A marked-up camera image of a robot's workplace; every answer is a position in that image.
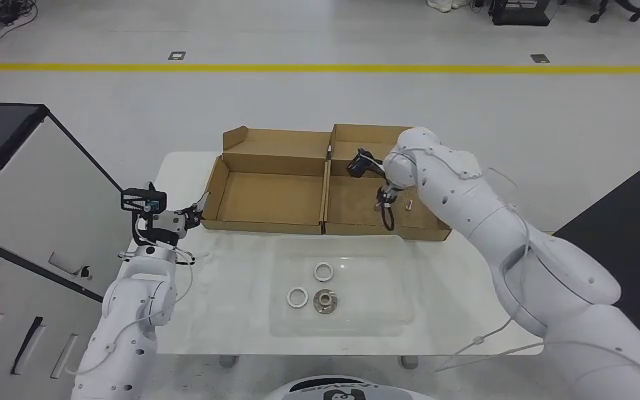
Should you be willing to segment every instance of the open cardboard box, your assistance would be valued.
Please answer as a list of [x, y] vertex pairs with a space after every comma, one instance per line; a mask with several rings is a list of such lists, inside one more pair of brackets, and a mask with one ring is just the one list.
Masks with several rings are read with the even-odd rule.
[[329, 132], [225, 132], [209, 178], [207, 229], [322, 233]]
[[[329, 235], [389, 235], [404, 239], [442, 241], [451, 228], [440, 221], [418, 198], [415, 188], [400, 192], [392, 205], [395, 231], [382, 223], [374, 210], [376, 192], [384, 179], [367, 172], [352, 178], [347, 165], [362, 147], [376, 158], [384, 158], [409, 127], [373, 125], [335, 125], [331, 134], [331, 161], [325, 191], [325, 233]], [[412, 201], [411, 210], [406, 206]]]
[[336, 125], [329, 133], [243, 126], [226, 132], [202, 224], [219, 230], [445, 240], [451, 228], [420, 202], [415, 189], [400, 193], [392, 207], [395, 231], [387, 231], [373, 209], [384, 181], [369, 172], [360, 179], [347, 173], [359, 147], [385, 157], [406, 129]]

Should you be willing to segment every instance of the clear plastic tray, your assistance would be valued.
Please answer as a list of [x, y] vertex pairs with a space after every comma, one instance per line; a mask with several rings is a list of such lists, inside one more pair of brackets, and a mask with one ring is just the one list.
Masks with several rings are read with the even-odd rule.
[[[408, 250], [394, 236], [283, 238], [275, 247], [269, 325], [274, 336], [398, 336], [414, 318], [413, 301], [406, 290], [403, 262]], [[331, 264], [333, 278], [319, 282], [313, 276], [320, 263]], [[299, 309], [287, 303], [291, 288], [309, 294]], [[338, 305], [320, 314], [313, 297], [320, 289], [336, 293]]]

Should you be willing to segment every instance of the gray floor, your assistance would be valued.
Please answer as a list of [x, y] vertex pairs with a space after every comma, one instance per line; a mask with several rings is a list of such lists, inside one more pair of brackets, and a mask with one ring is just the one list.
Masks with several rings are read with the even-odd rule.
[[[640, 24], [615, 4], [571, 2], [551, 26], [494, 27], [421, 0], [40, 0], [0, 40], [0, 63], [640, 64]], [[0, 101], [45, 103], [123, 186], [171, 151], [216, 151], [239, 125], [427, 126], [518, 182], [523, 214], [555, 230], [640, 168], [638, 76], [0, 72]], [[481, 332], [470, 332], [473, 337]], [[344, 373], [444, 399], [549, 399], [547, 368], [511, 356], [429, 374], [395, 358], [159, 356], [145, 399], [259, 399], [313, 374]]]

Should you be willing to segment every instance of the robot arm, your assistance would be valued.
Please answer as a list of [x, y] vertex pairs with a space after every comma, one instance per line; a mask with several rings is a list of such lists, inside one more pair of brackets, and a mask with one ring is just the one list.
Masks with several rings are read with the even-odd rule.
[[[122, 193], [121, 207], [132, 212], [139, 246], [133, 253], [121, 253], [128, 265], [105, 293], [100, 322], [80, 367], [68, 371], [76, 375], [72, 399], [139, 398], [157, 351], [155, 328], [169, 322], [174, 305], [190, 288], [177, 297], [176, 264], [191, 268], [194, 258], [176, 244], [200, 224], [207, 195], [191, 207], [167, 211], [166, 194], [152, 184]], [[146, 222], [143, 230], [138, 228], [140, 220]]]
[[620, 285], [602, 265], [528, 224], [495, 194], [471, 153], [449, 149], [426, 128], [403, 132], [382, 165], [361, 155], [350, 173], [361, 175], [363, 164], [384, 172], [377, 196], [382, 207], [415, 186], [420, 200], [478, 249], [500, 304], [544, 338], [543, 354], [576, 398], [637, 398], [640, 331], [611, 305]]

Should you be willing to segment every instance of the cardboard lid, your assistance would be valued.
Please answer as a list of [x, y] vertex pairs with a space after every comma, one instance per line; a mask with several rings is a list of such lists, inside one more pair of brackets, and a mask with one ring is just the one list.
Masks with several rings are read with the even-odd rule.
[[223, 154], [326, 159], [330, 132], [252, 129], [241, 126], [225, 132]]
[[398, 141], [398, 136], [410, 128], [409, 126], [335, 124], [332, 135], [336, 142], [388, 143], [395, 145]]

